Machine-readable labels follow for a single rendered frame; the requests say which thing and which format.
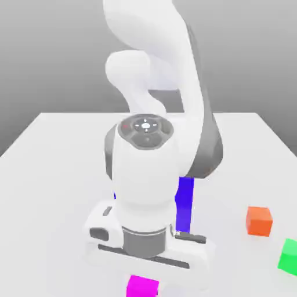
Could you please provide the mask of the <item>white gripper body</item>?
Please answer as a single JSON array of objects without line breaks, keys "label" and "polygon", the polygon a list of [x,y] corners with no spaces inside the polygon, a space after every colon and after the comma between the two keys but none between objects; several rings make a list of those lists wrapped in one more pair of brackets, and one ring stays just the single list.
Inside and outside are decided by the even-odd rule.
[{"label": "white gripper body", "polygon": [[193,290],[206,290],[211,279],[213,244],[172,239],[169,248],[150,259],[129,256],[121,248],[95,242],[85,244],[89,263],[106,270],[176,284]]}]

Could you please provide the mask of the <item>small magenta cube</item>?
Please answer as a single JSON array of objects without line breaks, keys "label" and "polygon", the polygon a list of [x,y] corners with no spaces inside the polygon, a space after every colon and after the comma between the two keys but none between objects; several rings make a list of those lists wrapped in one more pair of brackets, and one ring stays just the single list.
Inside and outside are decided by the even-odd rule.
[{"label": "small magenta cube", "polygon": [[159,281],[132,275],[126,286],[126,297],[157,297]]}]

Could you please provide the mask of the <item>small orange cube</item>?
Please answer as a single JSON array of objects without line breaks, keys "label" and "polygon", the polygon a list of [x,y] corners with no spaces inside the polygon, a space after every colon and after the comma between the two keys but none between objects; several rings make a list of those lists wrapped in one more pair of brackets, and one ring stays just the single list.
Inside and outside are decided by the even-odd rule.
[{"label": "small orange cube", "polygon": [[249,235],[269,237],[272,224],[273,218],[269,208],[248,207],[246,229]]}]

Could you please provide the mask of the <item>small green cube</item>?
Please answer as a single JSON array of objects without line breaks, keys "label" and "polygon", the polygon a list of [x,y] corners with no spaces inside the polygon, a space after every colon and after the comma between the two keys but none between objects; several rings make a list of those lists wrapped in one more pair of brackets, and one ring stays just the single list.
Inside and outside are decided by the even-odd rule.
[{"label": "small green cube", "polygon": [[297,276],[297,241],[285,239],[277,268]]}]

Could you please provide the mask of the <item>large blue box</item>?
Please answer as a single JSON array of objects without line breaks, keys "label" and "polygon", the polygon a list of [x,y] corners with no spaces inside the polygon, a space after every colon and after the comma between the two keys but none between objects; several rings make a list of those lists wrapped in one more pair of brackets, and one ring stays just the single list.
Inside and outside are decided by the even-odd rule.
[{"label": "large blue box", "polygon": [[120,225],[139,234],[156,233],[170,225],[190,231],[194,179],[176,175],[124,174],[113,181]]}]

